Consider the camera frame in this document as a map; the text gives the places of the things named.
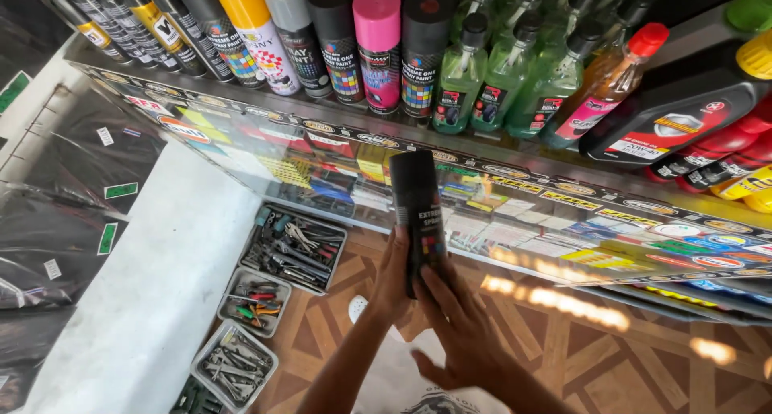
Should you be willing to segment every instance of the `red bottle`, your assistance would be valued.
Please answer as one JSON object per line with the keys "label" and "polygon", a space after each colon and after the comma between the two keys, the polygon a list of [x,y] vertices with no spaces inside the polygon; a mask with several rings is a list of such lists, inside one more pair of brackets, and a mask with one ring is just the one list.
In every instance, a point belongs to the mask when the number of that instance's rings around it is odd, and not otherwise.
{"label": "red bottle", "polygon": [[643,174],[650,181],[657,183],[671,181],[718,161],[731,152],[748,147],[756,142],[759,133],[770,128],[772,128],[772,96],[767,97],[748,115],[733,124],[652,163],[643,169]]}
{"label": "red bottle", "polygon": [[759,135],[750,146],[678,177],[675,182],[686,192],[703,192],[707,188],[735,177],[742,177],[772,163],[772,132]]}

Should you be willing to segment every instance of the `wooden floor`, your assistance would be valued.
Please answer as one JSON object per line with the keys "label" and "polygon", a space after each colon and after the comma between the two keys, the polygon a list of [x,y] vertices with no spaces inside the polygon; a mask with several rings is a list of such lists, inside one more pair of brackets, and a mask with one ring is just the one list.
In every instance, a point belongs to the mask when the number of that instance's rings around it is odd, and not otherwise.
{"label": "wooden floor", "polygon": [[[294,411],[351,328],[349,301],[372,292],[385,242],[379,233],[352,229],[329,294],[314,297],[293,291],[279,330],[266,343],[279,356],[279,369],[252,412]],[[578,412],[772,412],[772,385],[764,378],[764,363],[772,355],[772,332],[767,329],[682,323],[594,295],[559,290],[621,311],[629,328],[610,330],[584,317],[480,288],[486,274],[531,290],[554,290],[548,282],[459,256],[452,260],[478,291],[505,347]],[[397,326],[410,341],[427,323],[420,310],[411,309]],[[718,365],[700,358],[690,347],[696,338],[728,346],[734,360]]]}

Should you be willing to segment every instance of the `pink spray can cap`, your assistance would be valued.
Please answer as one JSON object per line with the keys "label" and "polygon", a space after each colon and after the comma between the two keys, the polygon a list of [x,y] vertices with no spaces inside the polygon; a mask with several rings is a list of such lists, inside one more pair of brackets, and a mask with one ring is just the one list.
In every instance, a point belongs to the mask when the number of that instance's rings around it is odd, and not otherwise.
{"label": "pink spray can cap", "polygon": [[353,0],[357,43],[372,52],[399,44],[400,0]]}

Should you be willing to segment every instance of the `hand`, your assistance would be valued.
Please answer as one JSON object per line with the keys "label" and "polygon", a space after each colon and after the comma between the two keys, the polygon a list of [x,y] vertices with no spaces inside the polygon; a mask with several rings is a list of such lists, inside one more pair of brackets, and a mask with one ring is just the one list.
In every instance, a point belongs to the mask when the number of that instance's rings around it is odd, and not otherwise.
{"label": "hand", "polygon": [[497,395],[497,385],[505,380],[508,371],[519,366],[501,346],[483,305],[452,264],[446,261],[441,270],[449,285],[433,269],[424,266],[421,275],[429,291],[417,280],[413,289],[445,349],[445,368],[435,365],[419,350],[411,352],[413,359],[421,376],[445,390],[476,386]]}
{"label": "hand", "polygon": [[386,244],[375,276],[375,290],[370,304],[376,312],[390,323],[399,319],[408,310],[410,298],[406,292],[408,265],[408,229],[395,225]]}

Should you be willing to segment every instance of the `green sticker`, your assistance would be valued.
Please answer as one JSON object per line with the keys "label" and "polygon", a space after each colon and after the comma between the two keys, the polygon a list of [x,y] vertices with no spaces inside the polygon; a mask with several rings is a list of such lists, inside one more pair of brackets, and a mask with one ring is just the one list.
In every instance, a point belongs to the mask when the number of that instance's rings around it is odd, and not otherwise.
{"label": "green sticker", "polygon": [[139,192],[140,185],[137,182],[117,184],[115,186],[108,186],[104,188],[105,198],[122,197],[123,195],[131,195]]}
{"label": "green sticker", "polygon": [[26,73],[19,72],[11,79],[11,82],[5,85],[0,91],[0,115],[13,103],[19,94],[22,94],[29,82],[32,80]]}
{"label": "green sticker", "polygon": [[99,250],[97,250],[96,255],[110,254],[110,251],[113,251],[113,241],[115,240],[116,231],[118,231],[117,222],[104,225],[102,239],[99,241]]}

